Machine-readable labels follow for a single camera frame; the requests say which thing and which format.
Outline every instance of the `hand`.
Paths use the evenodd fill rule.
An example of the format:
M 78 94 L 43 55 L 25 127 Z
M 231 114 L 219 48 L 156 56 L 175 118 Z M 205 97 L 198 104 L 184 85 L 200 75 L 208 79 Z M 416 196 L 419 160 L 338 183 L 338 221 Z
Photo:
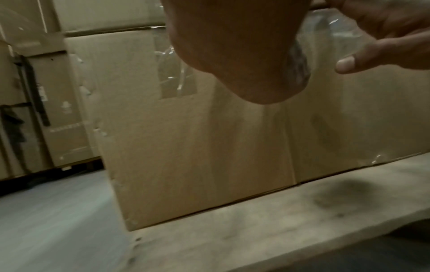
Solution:
M 161 2 L 178 56 L 239 97 L 271 104 L 304 88 L 308 75 L 292 45 L 311 0 Z
M 356 73 L 380 65 L 430 69 L 430 2 L 426 0 L 326 0 L 376 38 L 340 60 L 336 71 Z

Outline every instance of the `wooden plank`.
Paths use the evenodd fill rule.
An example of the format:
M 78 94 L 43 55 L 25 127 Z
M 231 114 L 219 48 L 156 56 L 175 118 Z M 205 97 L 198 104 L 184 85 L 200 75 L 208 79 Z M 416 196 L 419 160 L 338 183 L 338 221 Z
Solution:
M 270 271 L 430 218 L 430 154 L 136 231 L 126 272 Z

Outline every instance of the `fingernail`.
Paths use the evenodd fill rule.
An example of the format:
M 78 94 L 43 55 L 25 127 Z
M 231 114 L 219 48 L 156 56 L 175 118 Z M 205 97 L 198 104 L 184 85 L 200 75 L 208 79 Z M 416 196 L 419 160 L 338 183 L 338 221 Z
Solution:
M 355 58 L 348 56 L 336 64 L 336 71 L 338 73 L 348 73 L 355 69 Z

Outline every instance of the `gray floor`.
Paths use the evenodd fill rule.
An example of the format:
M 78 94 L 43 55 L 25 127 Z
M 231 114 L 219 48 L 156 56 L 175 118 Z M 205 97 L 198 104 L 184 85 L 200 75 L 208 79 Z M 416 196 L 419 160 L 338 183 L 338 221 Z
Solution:
M 2 272 L 113 272 L 129 239 L 105 172 L 0 198 Z

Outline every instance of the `concrete floor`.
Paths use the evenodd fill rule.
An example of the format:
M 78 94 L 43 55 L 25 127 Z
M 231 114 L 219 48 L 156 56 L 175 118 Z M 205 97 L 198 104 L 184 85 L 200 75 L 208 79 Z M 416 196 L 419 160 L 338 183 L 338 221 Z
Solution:
M 0 198 L 2 272 L 113 272 L 129 240 L 104 171 Z
M 115 272 L 130 243 L 104 171 L 0 198 L 2 272 Z M 380 237 L 279 271 L 430 271 L 429 252 Z

